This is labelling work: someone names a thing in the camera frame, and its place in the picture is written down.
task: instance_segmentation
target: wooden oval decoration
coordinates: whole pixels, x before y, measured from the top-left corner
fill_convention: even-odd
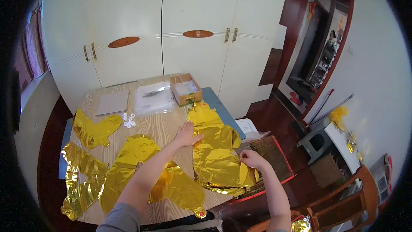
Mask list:
[[[117,39],[109,44],[109,48],[120,48],[139,41],[139,37],[126,37]]]
[[[206,38],[206,37],[213,36],[213,32],[203,31],[203,30],[194,30],[194,31],[184,32],[183,36],[189,37],[189,38]]]

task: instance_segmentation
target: cabinet handle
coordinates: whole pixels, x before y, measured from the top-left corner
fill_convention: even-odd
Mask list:
[[[87,52],[86,52],[86,45],[83,46],[83,51],[85,52],[86,61],[89,61],[89,58],[87,57]]]
[[[94,51],[94,42],[91,44],[91,51],[93,52],[93,58],[96,60],[96,52]]]
[[[228,42],[229,41],[229,34],[230,34],[230,29],[226,28],[226,36],[224,37],[224,42]]]
[[[237,37],[237,28],[234,28],[233,41],[232,42],[236,41],[236,37]]]

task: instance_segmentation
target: hand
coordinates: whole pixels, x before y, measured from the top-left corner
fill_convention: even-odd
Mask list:
[[[203,134],[199,134],[193,137],[193,123],[185,122],[183,126],[179,126],[173,143],[176,143],[178,147],[192,146],[195,142],[203,138]]]
[[[240,153],[240,161],[245,163],[251,168],[257,168],[261,170],[267,165],[270,165],[259,153],[252,150],[244,150]]]

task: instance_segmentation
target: curtain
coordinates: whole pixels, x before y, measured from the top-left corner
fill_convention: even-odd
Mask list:
[[[48,68],[42,44],[40,11],[40,6],[38,5],[32,11],[30,22],[26,24],[27,55],[33,72],[33,78],[41,76]]]
[[[20,91],[23,91],[33,79],[33,72],[31,71],[31,67],[28,62],[25,32],[20,34],[16,44],[14,52],[14,68],[18,71]]]
[[[26,22],[15,48],[14,67],[18,71],[21,91],[32,79],[38,78],[48,69],[43,50],[41,2],[42,0],[36,0],[36,5],[30,12],[30,21]]]

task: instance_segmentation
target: light switch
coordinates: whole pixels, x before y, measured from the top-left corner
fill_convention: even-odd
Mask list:
[[[348,52],[349,52],[349,54],[351,54],[351,55],[355,55],[355,50],[353,49],[352,46],[349,46]]]

